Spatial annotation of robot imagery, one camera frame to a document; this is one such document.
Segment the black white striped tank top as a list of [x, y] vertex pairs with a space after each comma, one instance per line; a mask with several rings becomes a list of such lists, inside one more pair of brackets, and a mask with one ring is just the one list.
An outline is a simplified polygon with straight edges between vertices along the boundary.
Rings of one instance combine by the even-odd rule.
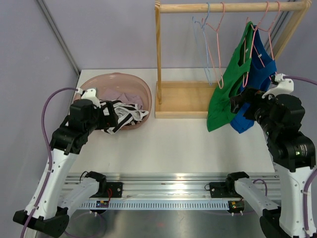
[[107, 103], [112, 103], [116, 114], [117, 125], [109, 125], [104, 129], [108, 134], [115, 134], [123, 127], [131, 127], [141, 123], [148, 115], [149, 111], [138, 108], [137, 104], [125, 104], [120, 100], [100, 100], [101, 109], [105, 116], [109, 116]]

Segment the green tank top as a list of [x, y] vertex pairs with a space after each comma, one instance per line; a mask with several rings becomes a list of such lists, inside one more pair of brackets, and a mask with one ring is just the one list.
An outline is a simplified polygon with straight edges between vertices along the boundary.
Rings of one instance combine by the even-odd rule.
[[224, 87], [216, 88], [211, 97], [207, 117], [209, 132], [230, 123], [235, 117], [235, 114], [230, 111], [230, 98], [238, 95], [243, 76], [250, 71], [253, 34], [253, 23], [249, 21], [223, 74]]

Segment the pink tank top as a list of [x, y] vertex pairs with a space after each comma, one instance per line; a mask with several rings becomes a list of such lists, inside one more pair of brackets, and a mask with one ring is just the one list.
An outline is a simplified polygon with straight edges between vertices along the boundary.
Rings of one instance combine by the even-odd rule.
[[139, 110], [143, 108], [143, 102], [139, 95], [118, 92], [113, 89], [106, 89], [99, 99], [108, 101], [119, 100], [126, 105], [137, 104]]

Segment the light blue wire hanger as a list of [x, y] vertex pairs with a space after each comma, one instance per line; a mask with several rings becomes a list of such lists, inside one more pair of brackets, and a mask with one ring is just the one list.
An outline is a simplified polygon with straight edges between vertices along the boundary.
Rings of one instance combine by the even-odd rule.
[[209, 51], [208, 51], [208, 41], [205, 33], [205, 27], [207, 23], [207, 19], [210, 13], [210, 4], [207, 2], [207, 15], [205, 18], [198, 20], [194, 16], [192, 16], [192, 25], [193, 25], [193, 33], [194, 39], [197, 47], [197, 51], [199, 54], [201, 68], [204, 70], [207, 82], [209, 85], [212, 84], [211, 79], [211, 70], [210, 70], [210, 61], [209, 61]]

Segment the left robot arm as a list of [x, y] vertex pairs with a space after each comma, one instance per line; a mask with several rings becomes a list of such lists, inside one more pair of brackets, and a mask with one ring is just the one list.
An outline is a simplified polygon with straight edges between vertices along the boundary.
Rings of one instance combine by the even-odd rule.
[[89, 135], [94, 130], [106, 130], [117, 124], [112, 101], [96, 106], [92, 100], [79, 99], [70, 106], [69, 115], [52, 134], [48, 162], [33, 198], [25, 209], [16, 211], [13, 216], [13, 221], [21, 224], [23, 231], [30, 228], [58, 238], [84, 201], [106, 194], [106, 176], [88, 172], [72, 192], [60, 199], [64, 181]]

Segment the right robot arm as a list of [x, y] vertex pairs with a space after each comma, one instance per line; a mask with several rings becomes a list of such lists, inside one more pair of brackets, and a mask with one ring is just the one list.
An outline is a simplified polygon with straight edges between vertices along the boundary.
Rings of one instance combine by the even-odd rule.
[[230, 99], [236, 113], [249, 104], [244, 116], [256, 121], [267, 136], [267, 147], [280, 181], [281, 203], [271, 201], [245, 172], [211, 182], [207, 190], [214, 198], [242, 198], [257, 213], [267, 238], [314, 238], [311, 183], [317, 175], [316, 148], [301, 131], [305, 109], [299, 98], [269, 94], [247, 88]]

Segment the blue tank top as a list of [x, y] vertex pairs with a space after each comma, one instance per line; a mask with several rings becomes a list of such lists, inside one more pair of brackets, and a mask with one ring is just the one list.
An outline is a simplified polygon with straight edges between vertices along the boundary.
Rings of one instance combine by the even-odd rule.
[[[256, 32], [247, 86], [260, 91], [267, 91], [271, 83], [270, 77], [274, 76], [276, 71], [275, 60], [267, 54], [262, 44], [260, 34]], [[249, 106], [248, 103], [245, 103], [230, 123], [232, 128], [238, 133], [243, 133], [254, 125], [253, 120], [244, 117]]]

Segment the pink hanger under blue top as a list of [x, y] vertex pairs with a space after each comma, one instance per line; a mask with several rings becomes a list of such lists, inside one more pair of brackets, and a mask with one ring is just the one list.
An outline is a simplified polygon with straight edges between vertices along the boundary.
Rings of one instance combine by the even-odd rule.
[[264, 31], [264, 32], [267, 32], [268, 33], [268, 42], [269, 42], [269, 47], [270, 47], [270, 53], [271, 53], [271, 59], [274, 61], [274, 54], [273, 54], [273, 49], [272, 49], [272, 42], [271, 42], [271, 30], [275, 24], [275, 21], [277, 20], [279, 14], [280, 14], [280, 11], [281, 11], [281, 5], [280, 5], [280, 2], [279, 1], [276, 1], [276, 3], [278, 4], [278, 13], [277, 15], [275, 16], [273, 22], [271, 23], [270, 27], [268, 29], [262, 29], [260, 28], [260, 25], [261, 25], [261, 22], [262, 20], [265, 18], [267, 12], [268, 12], [268, 8], [269, 8], [269, 2], [267, 1], [266, 2], [266, 10], [265, 10], [265, 13], [263, 15], [263, 17], [261, 18], [261, 20], [258, 22], [258, 24], [256, 25], [255, 27], [255, 30], [254, 30], [254, 34], [258, 31], [258, 30], [261, 30], [261, 31]]

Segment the pink plastic basin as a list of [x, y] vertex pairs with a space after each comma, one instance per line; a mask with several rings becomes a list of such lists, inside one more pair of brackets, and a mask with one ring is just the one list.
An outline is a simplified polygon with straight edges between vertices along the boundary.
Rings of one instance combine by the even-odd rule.
[[[82, 86], [80, 86], [80, 88], [83, 90], [97, 88], [98, 99], [106, 91], [106, 89], [113, 89], [118, 92], [139, 95], [143, 102], [142, 110], [149, 111], [150, 115], [152, 107], [151, 91], [147, 83], [137, 76], [127, 73], [102, 74], [89, 79]], [[96, 129], [98, 124], [99, 109], [100, 108], [96, 107], [92, 101], [80, 99], [79, 95], [76, 95], [74, 104], [70, 107], [71, 123], [82, 124], [83, 128], [89, 130]], [[149, 115], [141, 123], [131, 127], [123, 127], [121, 130], [139, 128], [149, 118]]]

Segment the wooden clothes rack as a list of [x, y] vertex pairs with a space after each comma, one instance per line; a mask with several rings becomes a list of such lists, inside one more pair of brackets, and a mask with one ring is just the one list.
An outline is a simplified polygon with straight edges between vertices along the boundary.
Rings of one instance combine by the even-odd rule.
[[293, 36], [300, 22], [312, 5], [310, 0], [272, 3], [193, 3], [162, 4], [155, 2], [156, 48], [157, 48], [157, 85], [155, 100], [155, 116], [158, 119], [204, 119], [208, 114], [209, 100], [216, 84], [197, 81], [193, 78], [178, 81], [163, 81], [161, 78], [161, 33], [160, 17], [164, 13], [204, 13], [204, 12], [266, 12], [287, 11], [292, 16], [278, 37], [273, 47], [273, 54], [280, 57], [287, 43]]

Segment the aluminium rail frame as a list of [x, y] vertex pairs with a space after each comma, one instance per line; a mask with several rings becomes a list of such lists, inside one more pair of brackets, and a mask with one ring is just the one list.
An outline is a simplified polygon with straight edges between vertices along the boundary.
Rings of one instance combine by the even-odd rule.
[[[227, 173], [128, 174], [104, 173], [109, 182], [123, 183], [123, 200], [207, 200], [209, 182], [224, 181]], [[280, 200], [280, 182], [276, 173], [249, 173], [250, 179], [263, 179], [268, 197]], [[69, 173], [62, 187], [65, 196], [79, 184], [80, 173]]]

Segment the left corner aluminium post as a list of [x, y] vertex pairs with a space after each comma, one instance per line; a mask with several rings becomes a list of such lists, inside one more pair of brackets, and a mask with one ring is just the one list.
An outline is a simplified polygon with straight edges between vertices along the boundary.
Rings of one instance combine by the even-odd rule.
[[66, 56], [68, 62], [70, 63], [72, 69], [74, 70], [75, 74], [77, 76], [80, 76], [81, 70], [78, 67], [73, 55], [70, 52], [69, 47], [67, 46], [60, 30], [58, 29], [58, 26], [47, 6], [44, 0], [35, 0], [36, 4], [38, 5], [40, 11], [44, 15], [44, 18], [46, 19], [50, 29], [52, 30], [56, 40], [58, 41], [58, 44], [60, 45], [64, 55]]

